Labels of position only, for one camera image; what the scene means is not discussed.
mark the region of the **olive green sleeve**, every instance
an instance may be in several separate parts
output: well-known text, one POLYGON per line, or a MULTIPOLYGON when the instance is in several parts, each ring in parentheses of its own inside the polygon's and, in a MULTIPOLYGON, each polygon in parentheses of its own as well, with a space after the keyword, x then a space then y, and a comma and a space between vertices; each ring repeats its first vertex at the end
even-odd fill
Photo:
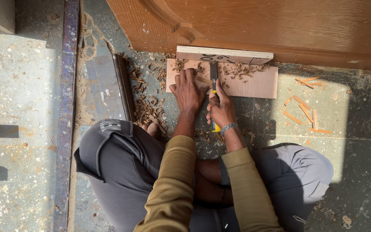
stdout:
POLYGON ((177 135, 166 145, 158 179, 148 196, 146 218, 134 231, 189 231, 193 211, 195 142, 177 135))
POLYGON ((221 157, 227 167, 234 210, 242 232, 279 232, 273 205, 247 147, 221 157))

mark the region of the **metal watch strap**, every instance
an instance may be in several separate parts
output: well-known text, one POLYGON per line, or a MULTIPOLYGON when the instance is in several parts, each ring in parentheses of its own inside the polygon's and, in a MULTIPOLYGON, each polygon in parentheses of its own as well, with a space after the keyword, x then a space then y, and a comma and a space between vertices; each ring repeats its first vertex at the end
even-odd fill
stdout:
POLYGON ((221 130, 221 135, 224 135, 224 131, 226 131, 227 129, 230 129, 230 128, 235 127, 235 126, 238 126, 237 123, 232 123, 232 124, 229 124, 229 125, 225 126, 225 127, 221 130))

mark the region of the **metal bar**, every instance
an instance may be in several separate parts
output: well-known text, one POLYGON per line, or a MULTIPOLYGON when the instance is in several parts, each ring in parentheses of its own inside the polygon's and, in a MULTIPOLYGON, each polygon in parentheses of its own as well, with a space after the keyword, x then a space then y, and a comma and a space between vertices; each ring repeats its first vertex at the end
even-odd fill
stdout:
POLYGON ((58 117, 57 156, 53 231, 65 232, 68 226, 68 199, 74 128, 75 74, 77 66, 80 0, 66 0, 62 35, 60 107, 58 117))

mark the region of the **wooden door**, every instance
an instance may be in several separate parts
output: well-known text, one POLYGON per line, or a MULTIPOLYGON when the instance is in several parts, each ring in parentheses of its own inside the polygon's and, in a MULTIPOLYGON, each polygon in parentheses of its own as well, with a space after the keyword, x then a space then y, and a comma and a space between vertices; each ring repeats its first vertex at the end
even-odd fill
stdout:
POLYGON ((371 0, 107 0, 135 50, 273 52, 274 61, 371 69, 371 0))

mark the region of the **gray sweatpants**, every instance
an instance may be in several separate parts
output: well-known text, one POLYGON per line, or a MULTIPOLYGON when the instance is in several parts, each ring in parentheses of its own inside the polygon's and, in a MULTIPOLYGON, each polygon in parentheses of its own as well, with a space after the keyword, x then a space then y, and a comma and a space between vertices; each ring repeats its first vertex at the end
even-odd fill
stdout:
MULTIPOLYGON (((164 153, 164 145, 131 122, 105 119, 81 139, 74 157, 77 172, 88 176, 94 193, 117 231, 133 231, 145 218, 144 208, 164 153)), ((330 161, 312 149, 286 145, 252 151, 280 225, 288 232, 304 229, 314 205, 333 177, 330 161)), ((219 158, 222 185, 230 185, 219 158)), ((234 207, 194 206, 191 231, 239 231, 234 207)))

